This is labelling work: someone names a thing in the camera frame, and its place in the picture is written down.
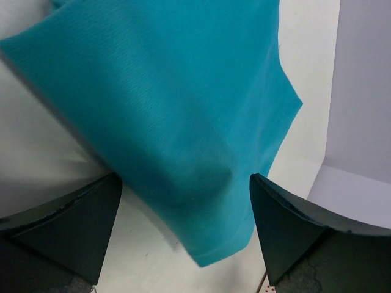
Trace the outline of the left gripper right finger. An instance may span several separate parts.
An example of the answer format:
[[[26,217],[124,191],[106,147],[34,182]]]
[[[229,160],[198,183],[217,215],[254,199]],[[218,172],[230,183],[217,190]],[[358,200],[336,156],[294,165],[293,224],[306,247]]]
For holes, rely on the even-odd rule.
[[[390,292],[390,230],[338,215],[250,176],[260,247],[276,292]]]

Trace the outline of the teal t-shirt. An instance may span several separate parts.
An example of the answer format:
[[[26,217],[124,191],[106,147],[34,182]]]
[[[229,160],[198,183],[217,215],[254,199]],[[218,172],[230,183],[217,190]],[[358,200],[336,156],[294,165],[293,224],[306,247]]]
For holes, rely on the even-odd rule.
[[[279,59],[278,1],[56,1],[1,40],[201,267],[254,231],[267,174],[302,106]]]

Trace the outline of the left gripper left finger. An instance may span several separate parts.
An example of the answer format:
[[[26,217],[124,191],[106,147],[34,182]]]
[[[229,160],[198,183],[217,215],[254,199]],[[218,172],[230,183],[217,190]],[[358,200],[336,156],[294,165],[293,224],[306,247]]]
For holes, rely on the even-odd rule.
[[[111,173],[1,217],[1,292],[94,292],[122,189]]]

